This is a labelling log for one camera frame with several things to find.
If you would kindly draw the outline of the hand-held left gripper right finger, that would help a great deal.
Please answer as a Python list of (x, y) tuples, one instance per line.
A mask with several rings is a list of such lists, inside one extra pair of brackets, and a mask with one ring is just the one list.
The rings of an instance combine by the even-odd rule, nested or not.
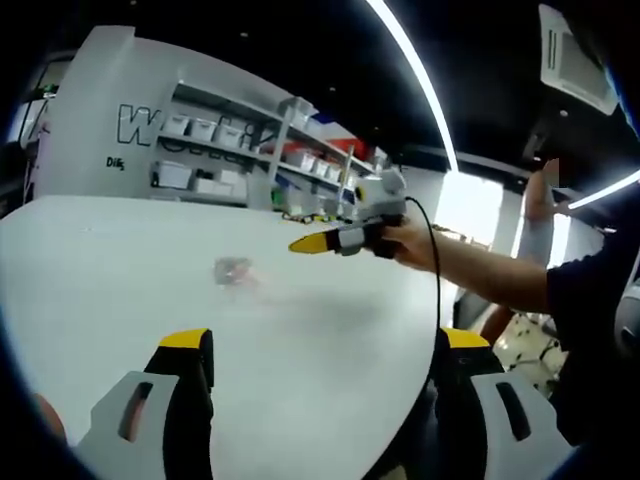
[(439, 328), (433, 380), (446, 479), (549, 479), (573, 453), (551, 404), (480, 335)]

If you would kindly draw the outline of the person's left hand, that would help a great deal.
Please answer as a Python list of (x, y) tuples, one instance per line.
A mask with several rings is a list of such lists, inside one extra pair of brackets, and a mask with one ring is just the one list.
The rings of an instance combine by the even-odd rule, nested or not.
[(67, 443), (67, 436), (63, 422), (53, 406), (38, 393), (34, 393), (33, 398), (38, 412), (43, 419), (43, 422), (47, 425), (49, 431), (57, 439), (61, 440), (63, 443)]

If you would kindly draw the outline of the person's right hand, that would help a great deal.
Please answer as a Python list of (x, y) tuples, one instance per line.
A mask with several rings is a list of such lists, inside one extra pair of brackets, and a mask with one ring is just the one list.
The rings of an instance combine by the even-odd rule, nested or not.
[(405, 217), (399, 226), (386, 226), (382, 239), (393, 245), (393, 259), (397, 263), (419, 271), (436, 272), (433, 241), (426, 227)]

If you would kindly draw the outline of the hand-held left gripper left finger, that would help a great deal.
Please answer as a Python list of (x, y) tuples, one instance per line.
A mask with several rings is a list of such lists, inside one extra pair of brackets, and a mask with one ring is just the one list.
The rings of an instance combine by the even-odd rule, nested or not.
[(74, 453), (97, 479), (211, 479), (213, 387), (212, 331), (171, 334), (95, 404)]

